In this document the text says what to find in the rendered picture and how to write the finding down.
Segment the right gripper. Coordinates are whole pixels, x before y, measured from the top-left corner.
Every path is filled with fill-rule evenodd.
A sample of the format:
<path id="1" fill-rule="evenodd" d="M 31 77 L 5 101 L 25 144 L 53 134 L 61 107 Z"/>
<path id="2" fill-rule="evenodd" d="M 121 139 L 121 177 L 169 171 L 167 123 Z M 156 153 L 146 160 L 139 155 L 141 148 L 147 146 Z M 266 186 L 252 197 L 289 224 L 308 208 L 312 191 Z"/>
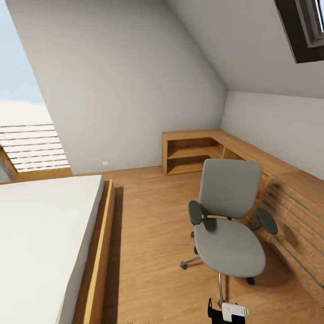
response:
<path id="1" fill-rule="evenodd" d="M 245 324 L 245 317 L 232 315 L 232 322 L 224 321 L 222 311 L 212 308 L 212 301 L 209 299 L 208 317 L 212 318 L 211 324 Z"/>

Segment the swivel chair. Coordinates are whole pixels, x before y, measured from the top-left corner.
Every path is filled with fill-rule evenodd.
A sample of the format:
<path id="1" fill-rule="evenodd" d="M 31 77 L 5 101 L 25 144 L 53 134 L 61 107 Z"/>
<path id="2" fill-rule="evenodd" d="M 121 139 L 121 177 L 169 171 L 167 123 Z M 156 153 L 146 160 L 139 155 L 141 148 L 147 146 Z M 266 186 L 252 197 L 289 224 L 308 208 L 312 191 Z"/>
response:
<path id="1" fill-rule="evenodd" d="M 245 217 L 253 208 L 259 190 L 262 165 L 259 162 L 233 159 L 206 159 L 204 161 L 198 202 L 189 202 L 189 216 L 195 226 L 194 253 L 199 257 L 183 261 L 202 260 L 217 271 L 222 309 L 221 273 L 230 277 L 247 278 L 255 285 L 254 277 L 266 268 L 266 256 L 261 242 L 253 231 L 264 227 L 276 235 L 277 225 L 265 208 L 257 208 L 258 221 L 247 227 L 233 221 Z M 220 216 L 220 217 L 219 217 Z"/>

